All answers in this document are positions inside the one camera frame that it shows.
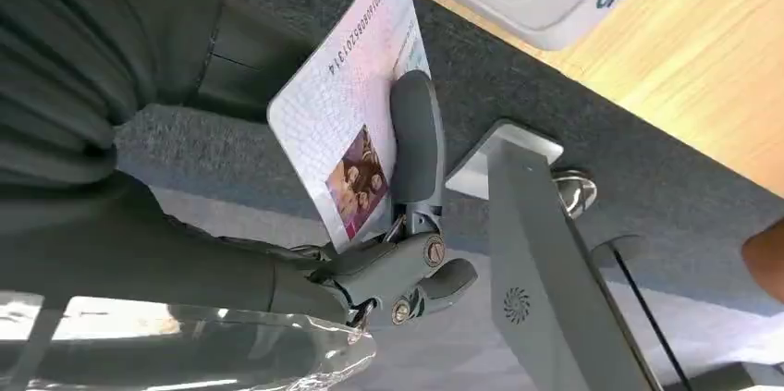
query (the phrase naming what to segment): metal stand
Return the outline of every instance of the metal stand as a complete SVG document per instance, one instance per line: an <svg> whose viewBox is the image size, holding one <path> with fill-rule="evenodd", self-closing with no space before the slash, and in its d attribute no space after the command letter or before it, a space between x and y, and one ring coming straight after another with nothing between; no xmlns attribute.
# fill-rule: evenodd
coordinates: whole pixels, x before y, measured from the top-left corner
<svg viewBox="0 0 784 391"><path fill-rule="evenodd" d="M496 327L541 391L660 390L565 214L540 152L560 146L509 123L505 133L536 140L491 130L447 181L486 183Z"/></svg>

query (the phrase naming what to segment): prosthetic arm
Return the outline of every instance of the prosthetic arm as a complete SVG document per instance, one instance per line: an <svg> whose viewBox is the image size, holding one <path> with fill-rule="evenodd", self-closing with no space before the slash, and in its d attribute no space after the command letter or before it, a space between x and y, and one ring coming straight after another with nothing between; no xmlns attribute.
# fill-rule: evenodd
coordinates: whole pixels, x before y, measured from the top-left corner
<svg viewBox="0 0 784 391"><path fill-rule="evenodd" d="M226 326L247 312L402 324L445 308L475 278L468 262L446 258L443 132L424 74L393 87L400 155L389 232L339 255L283 250L214 238L165 215L143 183L115 170L113 127L151 103L264 122L267 103L312 42L234 0L0 0L0 19L0 290L43 297L29 342L0 342L4 389L32 379L156 385L176 382L167 373L198 381L243 369L255 374L248 383L259 383L263 371L291 372L259 363L259 338ZM212 320L229 311L227 320L183 327L174 339L93 340L76 349L53 335L77 296L170 304L179 320L205 317L194 310ZM216 345L214 332L235 335ZM209 360L249 340L256 342L248 359ZM199 353L201 363L161 366ZM117 366L131 358L133 368ZM98 371L106 374L88 377Z"/></svg>

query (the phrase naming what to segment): wooden desk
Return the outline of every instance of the wooden desk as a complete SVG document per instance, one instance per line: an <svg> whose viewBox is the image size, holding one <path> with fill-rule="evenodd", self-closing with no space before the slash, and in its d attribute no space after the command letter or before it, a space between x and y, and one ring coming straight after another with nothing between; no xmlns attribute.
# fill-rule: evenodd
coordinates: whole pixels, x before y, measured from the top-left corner
<svg viewBox="0 0 784 391"><path fill-rule="evenodd" d="M623 0L557 52L435 1L784 197L784 0Z"/></svg>

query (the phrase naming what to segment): carpeted floor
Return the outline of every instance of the carpeted floor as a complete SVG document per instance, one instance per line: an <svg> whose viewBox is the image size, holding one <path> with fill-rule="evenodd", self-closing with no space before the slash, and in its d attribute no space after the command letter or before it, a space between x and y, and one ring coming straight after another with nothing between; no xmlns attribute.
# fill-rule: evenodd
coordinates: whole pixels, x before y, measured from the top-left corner
<svg viewBox="0 0 784 391"><path fill-rule="evenodd" d="M314 38L323 38L351 2L249 1ZM450 163L501 116L537 129L564 145L557 165L595 176L599 201L577 222L590 246L642 234L653 250L631 267L644 286L764 315L781 311L738 256L745 238L784 215L780 198L441 6L414 2ZM119 131L117 143L121 168L155 186L316 216L263 125L150 107ZM484 202L450 192L447 242L486 253L486 212Z"/></svg>

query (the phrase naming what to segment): portrait photo on card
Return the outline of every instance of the portrait photo on card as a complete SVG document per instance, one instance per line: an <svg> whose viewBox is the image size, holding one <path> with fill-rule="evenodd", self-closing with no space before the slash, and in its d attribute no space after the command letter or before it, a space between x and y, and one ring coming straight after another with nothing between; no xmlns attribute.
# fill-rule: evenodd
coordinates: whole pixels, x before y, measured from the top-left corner
<svg viewBox="0 0 784 391"><path fill-rule="evenodd" d="M349 238L354 238L388 190L366 126L362 126L326 180Z"/></svg>

